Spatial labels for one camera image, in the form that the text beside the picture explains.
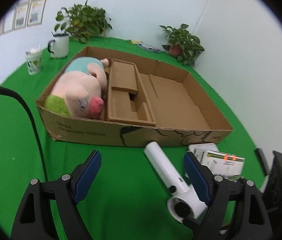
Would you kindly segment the white green medicine box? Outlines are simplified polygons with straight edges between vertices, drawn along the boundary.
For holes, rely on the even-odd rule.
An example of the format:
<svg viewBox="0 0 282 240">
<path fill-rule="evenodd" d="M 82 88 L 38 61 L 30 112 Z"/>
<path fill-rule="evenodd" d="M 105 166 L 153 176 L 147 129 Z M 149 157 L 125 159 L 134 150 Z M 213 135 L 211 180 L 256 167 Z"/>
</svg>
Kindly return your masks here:
<svg viewBox="0 0 282 240">
<path fill-rule="evenodd" d="M 201 164 L 208 167 L 213 175 L 232 181 L 241 177 L 244 163 L 245 158 L 211 150 L 206 150 L 201 160 Z"/>
</svg>

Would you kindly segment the white handheld device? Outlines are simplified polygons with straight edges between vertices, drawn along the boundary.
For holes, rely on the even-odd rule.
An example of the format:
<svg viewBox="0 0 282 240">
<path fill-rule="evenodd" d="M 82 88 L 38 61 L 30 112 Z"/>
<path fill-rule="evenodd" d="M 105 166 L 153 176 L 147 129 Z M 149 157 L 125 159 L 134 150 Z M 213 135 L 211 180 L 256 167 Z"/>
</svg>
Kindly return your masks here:
<svg viewBox="0 0 282 240">
<path fill-rule="evenodd" d="M 159 144 L 150 142 L 144 154 L 171 193 L 166 202 L 170 215 L 180 223 L 186 217 L 198 219 L 206 210 L 206 204 L 199 200 L 194 187 L 182 178 Z"/>
</svg>

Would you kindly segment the pig plush toy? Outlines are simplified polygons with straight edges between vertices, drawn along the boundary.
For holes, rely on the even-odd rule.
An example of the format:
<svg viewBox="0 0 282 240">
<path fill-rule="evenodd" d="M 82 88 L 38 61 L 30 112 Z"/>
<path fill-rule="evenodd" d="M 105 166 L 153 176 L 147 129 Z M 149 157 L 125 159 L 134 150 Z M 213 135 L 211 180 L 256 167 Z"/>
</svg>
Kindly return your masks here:
<svg viewBox="0 0 282 240">
<path fill-rule="evenodd" d="M 44 107 L 63 116 L 98 119 L 107 93 L 105 69 L 112 63 L 111 58 L 74 59 L 56 81 Z"/>
</svg>

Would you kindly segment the narrow cardboard insert box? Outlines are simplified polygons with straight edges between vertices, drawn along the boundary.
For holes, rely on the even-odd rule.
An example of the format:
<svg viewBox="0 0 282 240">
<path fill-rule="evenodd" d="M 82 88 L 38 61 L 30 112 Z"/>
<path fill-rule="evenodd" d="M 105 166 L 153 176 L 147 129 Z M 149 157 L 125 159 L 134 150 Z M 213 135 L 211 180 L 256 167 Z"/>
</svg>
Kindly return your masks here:
<svg viewBox="0 0 282 240">
<path fill-rule="evenodd" d="M 156 119 L 138 68 L 114 59 L 108 72 L 107 121 L 156 126 Z"/>
</svg>

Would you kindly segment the green tablecloth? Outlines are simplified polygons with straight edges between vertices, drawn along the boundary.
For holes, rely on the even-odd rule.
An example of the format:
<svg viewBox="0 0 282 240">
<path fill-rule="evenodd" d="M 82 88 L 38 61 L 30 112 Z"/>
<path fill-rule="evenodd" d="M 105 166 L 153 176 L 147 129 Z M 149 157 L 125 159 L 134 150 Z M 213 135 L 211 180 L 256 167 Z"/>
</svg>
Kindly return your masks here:
<svg viewBox="0 0 282 240">
<path fill-rule="evenodd" d="M 102 156 L 101 169 L 78 209 L 94 239 L 191 239 L 192 231 L 166 208 L 168 193 L 141 148 L 94 146 L 53 141 L 35 101 L 66 59 L 44 52 L 42 70 L 29 75 L 16 64 L 3 86 L 21 95 L 35 126 L 13 98 L 0 95 L 0 227 L 10 234 L 29 182 L 56 180 L 84 162 L 92 150 Z"/>
</svg>

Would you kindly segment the large cardboard tray box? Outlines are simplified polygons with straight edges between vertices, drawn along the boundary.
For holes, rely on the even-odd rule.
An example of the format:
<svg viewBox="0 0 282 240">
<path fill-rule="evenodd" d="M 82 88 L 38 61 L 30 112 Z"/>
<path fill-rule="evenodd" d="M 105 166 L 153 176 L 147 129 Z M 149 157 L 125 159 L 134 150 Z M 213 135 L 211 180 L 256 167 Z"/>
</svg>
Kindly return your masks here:
<svg viewBox="0 0 282 240">
<path fill-rule="evenodd" d="M 87 46 L 52 79 L 36 105 L 54 140 L 143 147 L 220 142 L 232 127 L 186 70 Z"/>
</svg>

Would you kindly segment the small potted plant red pot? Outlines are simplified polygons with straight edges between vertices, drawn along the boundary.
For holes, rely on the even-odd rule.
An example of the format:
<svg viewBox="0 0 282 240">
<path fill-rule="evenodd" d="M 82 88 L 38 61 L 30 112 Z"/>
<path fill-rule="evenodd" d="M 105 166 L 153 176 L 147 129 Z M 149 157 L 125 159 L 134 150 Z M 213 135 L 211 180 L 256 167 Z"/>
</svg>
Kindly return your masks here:
<svg viewBox="0 0 282 240">
<path fill-rule="evenodd" d="M 197 58 L 204 52 L 204 47 L 200 39 L 188 31 L 189 25 L 183 23 L 179 28 L 169 25 L 160 25 L 160 27 L 168 41 L 167 44 L 162 45 L 163 49 L 182 65 L 193 67 Z"/>
</svg>

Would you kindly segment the paper cup with leaves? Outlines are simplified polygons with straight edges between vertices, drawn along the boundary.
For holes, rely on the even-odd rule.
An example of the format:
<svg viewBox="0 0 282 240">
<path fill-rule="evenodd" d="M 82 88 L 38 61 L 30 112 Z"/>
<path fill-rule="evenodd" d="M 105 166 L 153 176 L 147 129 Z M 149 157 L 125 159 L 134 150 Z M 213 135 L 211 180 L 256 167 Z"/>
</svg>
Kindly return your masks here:
<svg viewBox="0 0 282 240">
<path fill-rule="evenodd" d="M 42 49 L 39 44 L 37 48 L 31 48 L 25 52 L 25 62 L 28 74 L 36 75 L 41 71 Z"/>
</svg>

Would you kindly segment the tissue packet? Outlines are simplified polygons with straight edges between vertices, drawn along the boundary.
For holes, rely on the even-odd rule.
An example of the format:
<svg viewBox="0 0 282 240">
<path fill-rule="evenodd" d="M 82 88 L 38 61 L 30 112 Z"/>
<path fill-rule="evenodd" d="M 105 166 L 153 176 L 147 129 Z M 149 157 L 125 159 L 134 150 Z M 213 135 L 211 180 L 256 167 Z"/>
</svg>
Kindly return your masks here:
<svg viewBox="0 0 282 240">
<path fill-rule="evenodd" d="M 153 47 L 153 46 L 150 46 L 150 45 L 147 45 L 147 44 L 144 44 L 144 43 L 139 43 L 138 47 L 144 49 L 145 51 L 149 51 L 149 52 L 153 52 L 153 53 L 161 53 L 160 49 Z"/>
</svg>

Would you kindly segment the white enamel mug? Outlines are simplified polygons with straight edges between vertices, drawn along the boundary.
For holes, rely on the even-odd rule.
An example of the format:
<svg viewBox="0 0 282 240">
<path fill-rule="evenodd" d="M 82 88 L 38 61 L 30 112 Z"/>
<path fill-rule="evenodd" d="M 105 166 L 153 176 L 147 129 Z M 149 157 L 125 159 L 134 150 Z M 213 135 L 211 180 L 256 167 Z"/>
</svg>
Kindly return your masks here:
<svg viewBox="0 0 282 240">
<path fill-rule="evenodd" d="M 53 39 L 48 42 L 48 52 L 52 59 L 62 59 L 69 54 L 69 35 L 53 34 Z"/>
</svg>

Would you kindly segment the yellow packet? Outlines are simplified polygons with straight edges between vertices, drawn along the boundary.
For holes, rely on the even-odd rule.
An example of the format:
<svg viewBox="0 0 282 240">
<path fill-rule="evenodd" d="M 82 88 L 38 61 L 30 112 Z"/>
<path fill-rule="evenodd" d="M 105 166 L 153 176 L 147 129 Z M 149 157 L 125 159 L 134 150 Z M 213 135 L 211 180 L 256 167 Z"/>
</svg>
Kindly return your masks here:
<svg viewBox="0 0 282 240">
<path fill-rule="evenodd" d="M 129 40 L 129 42 L 130 42 L 131 44 L 136 44 L 136 45 L 143 43 L 142 41 L 136 41 L 136 40 Z"/>
</svg>

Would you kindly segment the large potted plant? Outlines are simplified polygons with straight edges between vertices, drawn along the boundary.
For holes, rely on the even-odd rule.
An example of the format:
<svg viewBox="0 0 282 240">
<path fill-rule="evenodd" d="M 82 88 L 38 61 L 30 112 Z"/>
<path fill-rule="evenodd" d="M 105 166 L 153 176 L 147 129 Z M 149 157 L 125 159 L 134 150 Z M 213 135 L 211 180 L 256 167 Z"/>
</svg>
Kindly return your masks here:
<svg viewBox="0 0 282 240">
<path fill-rule="evenodd" d="M 92 37 L 106 37 L 107 32 L 113 29 L 106 10 L 93 7 L 87 2 L 62 7 L 55 20 L 55 34 L 68 34 L 80 43 L 87 43 Z"/>
</svg>

